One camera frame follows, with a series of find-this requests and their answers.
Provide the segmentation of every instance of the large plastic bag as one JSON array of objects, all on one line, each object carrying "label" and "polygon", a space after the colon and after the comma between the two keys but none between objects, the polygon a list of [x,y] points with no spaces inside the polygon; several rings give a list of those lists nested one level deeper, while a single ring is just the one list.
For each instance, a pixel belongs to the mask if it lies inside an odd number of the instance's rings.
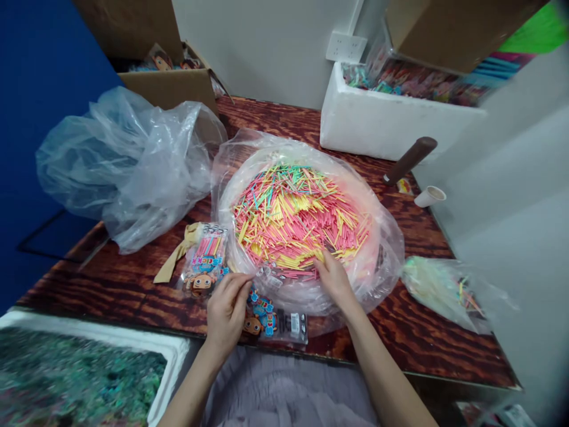
[{"label": "large plastic bag", "polygon": [[202,103],[164,111],[117,87],[49,132],[36,152],[37,174],[67,210],[102,219],[129,254],[209,193],[208,147],[225,141],[223,124]]},{"label": "large plastic bag", "polygon": [[401,273],[409,293],[421,304],[478,334],[490,334],[500,314],[519,310],[504,291],[492,286],[476,268],[459,260],[409,257]]},{"label": "large plastic bag", "polygon": [[[228,265],[233,270],[258,273],[235,236],[234,207],[240,194],[255,176],[278,162],[299,162],[317,169],[333,180],[356,205],[371,217],[369,238],[354,259],[346,261],[350,283],[357,299],[370,312],[392,291],[404,262],[403,234],[393,216],[373,190],[347,163],[309,145],[254,130],[240,130],[221,145],[213,162],[212,216],[230,230]],[[277,308],[312,316],[327,316],[338,309],[321,288],[319,279],[279,283],[260,274],[255,282],[259,293],[273,300]],[[319,333],[342,326],[338,319],[318,328]]]}]

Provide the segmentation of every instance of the blue wall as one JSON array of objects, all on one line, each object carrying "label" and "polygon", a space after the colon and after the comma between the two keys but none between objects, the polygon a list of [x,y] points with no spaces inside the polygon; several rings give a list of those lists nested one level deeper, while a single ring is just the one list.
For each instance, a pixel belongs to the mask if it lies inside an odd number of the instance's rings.
[{"label": "blue wall", "polygon": [[[121,85],[71,0],[0,5],[0,315],[54,264],[17,244],[62,207],[43,193],[34,153],[65,116]],[[63,256],[94,221],[69,213],[30,244]]]}]

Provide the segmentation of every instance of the cartoon packaging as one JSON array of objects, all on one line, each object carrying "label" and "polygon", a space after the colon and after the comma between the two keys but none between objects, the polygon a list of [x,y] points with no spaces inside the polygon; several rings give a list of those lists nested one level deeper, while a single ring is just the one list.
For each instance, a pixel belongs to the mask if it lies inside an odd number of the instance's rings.
[{"label": "cartoon packaging", "polygon": [[186,254],[186,264],[178,288],[192,298],[210,295],[229,273],[225,266],[227,229],[216,224],[202,224],[200,239]]},{"label": "cartoon packaging", "polygon": [[260,341],[308,344],[307,316],[288,313],[273,306],[272,300],[259,295],[255,285],[249,291],[243,331]]}]

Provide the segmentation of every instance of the left hand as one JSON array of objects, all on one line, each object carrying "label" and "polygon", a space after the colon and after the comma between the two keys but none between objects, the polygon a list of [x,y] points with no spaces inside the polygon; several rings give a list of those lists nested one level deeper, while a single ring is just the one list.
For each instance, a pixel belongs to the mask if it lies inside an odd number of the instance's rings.
[{"label": "left hand", "polygon": [[207,303],[207,338],[204,344],[223,363],[243,331],[245,306],[253,275],[230,273],[215,287]]}]

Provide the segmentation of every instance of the wooden table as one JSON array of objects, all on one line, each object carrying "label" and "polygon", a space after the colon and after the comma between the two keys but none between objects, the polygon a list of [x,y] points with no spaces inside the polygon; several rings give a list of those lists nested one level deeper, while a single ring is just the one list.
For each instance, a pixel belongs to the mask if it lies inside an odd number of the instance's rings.
[{"label": "wooden table", "polygon": [[[239,128],[251,128],[304,141],[320,149],[319,111],[246,98],[236,98],[232,105],[224,97],[218,104],[230,138]],[[430,212],[417,207],[413,196],[383,185],[381,178],[392,162],[324,151],[349,162],[367,180],[402,229],[406,256],[453,257]],[[411,175],[408,177],[418,193],[415,180]],[[171,231],[135,254],[119,255],[118,246],[110,241],[83,267],[69,261],[58,262],[17,305],[57,316],[203,336],[204,305],[184,298],[175,288],[182,264],[178,263],[170,283],[154,285],[152,280],[181,241],[186,224],[208,221],[210,208],[209,197],[201,200]],[[85,258],[105,236],[105,229],[99,224],[69,257]],[[476,385],[485,392],[520,390],[494,336],[480,336],[445,320],[415,301],[401,282],[369,318],[397,364],[414,376],[417,387],[431,388],[431,380],[447,380],[445,384]],[[305,350],[267,347],[329,361],[356,361],[346,328],[311,338]],[[445,393],[460,397],[458,389],[462,387],[451,387]]]}]

